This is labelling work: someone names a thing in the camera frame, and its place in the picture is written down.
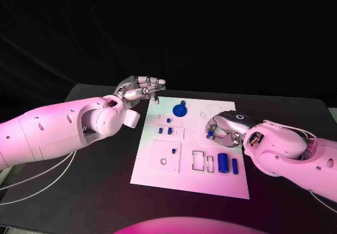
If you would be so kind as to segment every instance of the white cable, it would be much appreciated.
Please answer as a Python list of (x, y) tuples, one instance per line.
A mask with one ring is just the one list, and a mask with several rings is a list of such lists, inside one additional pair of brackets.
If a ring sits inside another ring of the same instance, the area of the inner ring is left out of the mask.
[(281, 127), (285, 127), (285, 128), (289, 128), (289, 129), (295, 129), (296, 131), (302, 132), (304, 134), (308, 133), (314, 138), (317, 138), (317, 136), (311, 132), (302, 130), (301, 128), (293, 128), (293, 127), (282, 125), (279, 123), (273, 123), (272, 121), (268, 121), (268, 120), (265, 120), (265, 121), (269, 122), (269, 123), (272, 123), (272, 124), (275, 124), (275, 125), (278, 125), (278, 126), (281, 126)]
[(59, 166), (62, 164), (62, 162), (69, 158), (69, 156), (72, 155), (72, 153), (66, 156), (66, 158), (50, 169), (47, 169), (44, 172), (41, 172), (40, 174), (34, 175), (33, 177), (24, 179), (23, 181), (20, 181), (20, 182), (8, 185), (8, 186), (1, 187), (0, 191), (4, 190), (4, 189), (7, 189), (7, 188), (10, 188), (10, 187), (13, 187), (13, 186), (16, 186), (16, 185), (18, 185), (18, 184), (21, 184), (21, 183), (24, 183), (26, 181), (34, 179), (36, 177), (41, 176), (46, 172), (49, 172), (56, 166)]
[(319, 201), (319, 203), (337, 213), (337, 211), (318, 199), (318, 197), (314, 195), (314, 193), (311, 191), (309, 191), (309, 193), (314, 196), (314, 198)]
[(43, 192), (43, 191), (56, 183), (56, 181), (59, 180), (59, 178), (63, 176), (63, 174), (64, 174), (64, 172), (66, 172), (66, 170), (67, 170), (67, 168), (69, 168), (69, 166), (70, 166), (70, 164), (72, 164), (72, 160), (70, 160), (70, 162), (69, 162), (69, 164), (67, 164), (67, 166), (66, 166), (66, 168), (64, 168), (62, 174), (59, 175), (59, 177), (56, 178), (56, 180), (49, 184), (47, 187), (44, 187), (39, 192), (36, 192), (36, 193), (31, 194), (30, 196), (27, 196), (27, 197), (18, 199), (18, 200), (16, 200), (16, 201), (10, 201), (10, 202), (5, 202), (5, 203), (0, 203), (0, 205), (7, 205), (7, 204), (16, 203), (16, 202), (18, 202), (18, 201), (23, 201), (23, 200), (28, 199), (30, 197), (33, 197), (34, 195), (37, 195), (40, 192)]

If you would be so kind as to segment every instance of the black tabletop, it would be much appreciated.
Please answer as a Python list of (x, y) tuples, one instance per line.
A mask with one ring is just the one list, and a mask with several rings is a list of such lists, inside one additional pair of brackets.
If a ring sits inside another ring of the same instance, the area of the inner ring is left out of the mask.
[[(79, 84), (66, 101), (102, 97), (112, 92), (113, 87)], [(268, 119), (337, 140), (337, 124), (319, 100), (173, 90), (158, 95), (234, 101), (236, 110), (256, 121)], [(268, 233), (337, 232), (337, 214), (288, 179), (262, 173), (247, 156), (243, 158), (249, 200), (129, 184), (147, 106), (148, 100), (142, 100), (134, 107), (141, 114), (135, 129), (122, 126), (112, 137), (77, 150), (64, 175), (47, 190), (24, 201), (0, 206), (1, 225), (53, 234), (111, 234), (154, 218), (191, 216), (223, 220)], [(27, 163), (17, 181), (62, 159)], [(11, 188), (1, 202), (37, 192), (66, 165)], [(337, 203), (322, 200), (337, 207)]]

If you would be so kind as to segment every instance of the white board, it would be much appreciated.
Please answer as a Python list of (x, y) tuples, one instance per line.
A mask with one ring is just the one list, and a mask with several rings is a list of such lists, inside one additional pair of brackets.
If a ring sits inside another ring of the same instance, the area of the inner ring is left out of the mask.
[[(171, 110), (181, 100), (187, 114), (175, 117)], [(229, 101), (160, 97), (158, 105), (149, 102), (131, 184), (249, 199), (242, 147), (220, 146), (204, 132), (209, 119), (229, 110), (234, 110)], [(219, 153), (227, 154), (229, 173), (219, 173)], [(237, 175), (232, 158), (237, 160)]]

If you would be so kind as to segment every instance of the black backdrop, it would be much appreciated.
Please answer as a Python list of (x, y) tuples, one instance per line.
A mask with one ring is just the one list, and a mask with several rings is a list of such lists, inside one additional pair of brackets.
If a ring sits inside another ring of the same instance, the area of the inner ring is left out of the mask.
[(1, 121), (129, 75), (337, 106), (328, 6), (109, 2), (0, 1)]

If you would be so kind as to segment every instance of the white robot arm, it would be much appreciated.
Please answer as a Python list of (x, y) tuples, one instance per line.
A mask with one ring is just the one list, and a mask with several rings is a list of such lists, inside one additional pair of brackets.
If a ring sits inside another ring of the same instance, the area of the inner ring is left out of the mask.
[[(224, 131), (224, 137), (214, 135), (217, 127)], [(283, 176), (337, 202), (335, 141), (315, 138), (309, 132), (268, 120), (256, 125), (237, 111), (219, 113), (207, 122), (206, 133), (207, 138), (226, 147), (236, 147), (242, 142), (245, 154), (265, 174)]]
[(139, 99), (158, 103), (165, 81), (128, 77), (112, 95), (40, 107), (0, 124), (0, 170), (20, 163), (66, 155), (112, 136), (121, 125), (135, 128)]

